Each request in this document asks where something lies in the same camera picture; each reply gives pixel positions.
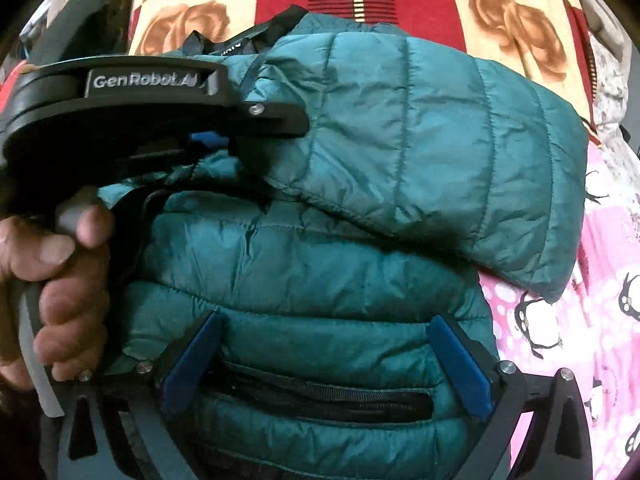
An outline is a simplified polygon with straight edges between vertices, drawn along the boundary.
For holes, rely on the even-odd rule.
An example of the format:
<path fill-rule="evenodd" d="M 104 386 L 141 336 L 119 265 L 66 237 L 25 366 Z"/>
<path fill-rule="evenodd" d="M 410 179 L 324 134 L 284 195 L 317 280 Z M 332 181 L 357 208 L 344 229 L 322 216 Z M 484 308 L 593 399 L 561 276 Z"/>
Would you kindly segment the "person's left hand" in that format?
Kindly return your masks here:
<path fill-rule="evenodd" d="M 39 299 L 42 329 L 32 348 L 58 382 L 75 379 L 99 363 L 108 308 L 107 240 L 113 217 L 103 204 L 86 209 L 76 236 L 39 229 L 20 217 L 1 221 L 1 381 L 17 392 L 32 390 L 9 305 L 14 284 L 45 282 Z"/>

